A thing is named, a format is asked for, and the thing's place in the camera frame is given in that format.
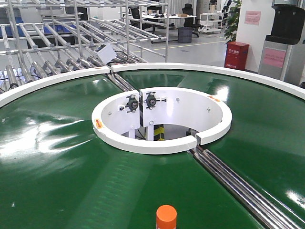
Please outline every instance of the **orange cap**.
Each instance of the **orange cap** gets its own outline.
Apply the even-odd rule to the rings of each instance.
[[[171,205],[162,205],[157,210],[157,229],[176,229],[177,211]]]

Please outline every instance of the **white circular hub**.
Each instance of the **white circular hub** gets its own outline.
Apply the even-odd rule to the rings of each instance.
[[[95,133],[104,142],[140,154],[172,154],[213,142],[231,126],[232,113],[219,99],[195,90],[176,87],[145,88],[111,96],[92,113]],[[195,136],[153,141],[154,125],[172,124],[197,131]],[[146,140],[135,139],[135,130],[146,128]]]

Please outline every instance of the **white cabinet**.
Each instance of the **white cabinet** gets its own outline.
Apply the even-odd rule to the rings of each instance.
[[[200,25],[202,25],[202,28],[198,29],[198,31],[205,33],[218,31],[220,33],[223,25],[223,17],[223,13],[200,14]]]

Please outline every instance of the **black office chair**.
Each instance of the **black office chair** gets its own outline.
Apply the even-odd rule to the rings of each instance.
[[[192,5],[190,3],[186,3],[184,8],[182,8],[183,13],[187,13],[188,15],[193,15]],[[200,28],[200,25],[194,24],[194,18],[185,18],[184,19],[184,27],[191,27],[193,29],[192,34],[195,34],[199,37],[199,34],[194,31],[195,28]]]
[[[138,7],[130,7],[130,10],[134,19],[140,19],[140,11]],[[140,22],[138,21],[130,21],[130,24],[134,27],[140,28]],[[148,29],[151,26],[151,24],[142,23],[142,30]]]

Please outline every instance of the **white electrical box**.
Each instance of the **white electrical box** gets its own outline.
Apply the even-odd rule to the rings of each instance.
[[[102,44],[98,47],[95,52],[98,54],[100,60],[107,64],[116,57],[116,53],[113,50],[112,46],[109,44]]]

